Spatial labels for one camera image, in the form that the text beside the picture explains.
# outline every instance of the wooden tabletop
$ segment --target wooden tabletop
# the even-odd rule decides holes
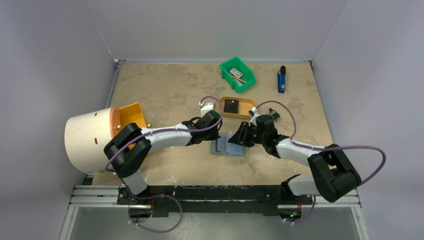
[[[231,89],[221,78],[218,64],[141,64],[126,63],[118,80],[114,107],[140,102],[146,123],[152,128],[173,126],[200,115],[199,100],[208,95],[221,98],[249,98],[261,103],[277,100],[288,106],[297,122],[295,140],[313,144],[332,143],[317,85],[309,63],[286,66],[286,91],[277,91],[277,72],[281,64],[247,64],[256,84],[242,93]],[[293,123],[281,106],[277,110],[278,133],[291,135]],[[224,118],[221,131],[235,133],[241,119]],[[295,174],[310,175],[309,168],[291,160],[268,155],[261,145],[247,149],[245,156],[211,154],[211,142],[175,146],[150,152],[140,170],[149,185],[274,185]],[[97,172],[93,185],[119,185],[109,172]]]

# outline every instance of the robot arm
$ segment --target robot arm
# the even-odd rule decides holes
[[[278,134],[271,116],[257,115],[254,119],[256,125],[242,122],[228,142],[245,147],[261,144],[268,154],[276,158],[293,160],[309,167],[312,176],[298,174],[283,182],[291,194],[321,195],[333,203],[361,184],[359,174],[342,150],[320,150],[337,145],[323,147],[298,142],[310,148],[296,146],[288,136]]]
[[[139,168],[150,151],[217,140],[220,137],[217,126],[206,131],[195,130],[211,127],[219,119],[220,114],[210,110],[202,117],[195,117],[171,127],[139,128],[137,124],[130,123],[106,145],[104,153],[110,160],[127,143],[139,138],[132,147],[130,145],[124,149],[111,162],[117,176],[125,182],[133,194],[138,195],[147,188]]]

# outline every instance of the green plastic tray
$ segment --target green plastic tray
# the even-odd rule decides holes
[[[246,64],[240,60],[238,56],[221,63],[219,66],[221,67],[221,78],[225,79],[231,86],[231,89],[234,89],[237,93],[243,92],[256,83],[253,71],[246,66]],[[246,81],[246,83],[243,83],[241,86],[237,85],[236,80],[229,73],[229,71],[233,68],[239,70],[243,74],[240,79]]]

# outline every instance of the white wall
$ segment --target white wall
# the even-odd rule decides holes
[[[86,0],[114,58],[313,59],[347,0]]]
[[[334,141],[383,148],[387,164],[359,188],[371,239],[424,236],[424,2],[349,0],[314,74]],[[363,176],[380,161],[350,151]]]
[[[105,107],[116,67],[81,0],[0,6],[0,239],[58,239],[84,177],[65,123]]]

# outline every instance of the black square object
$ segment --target black square object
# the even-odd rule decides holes
[[[224,113],[238,114],[239,100],[226,99],[224,103]]]

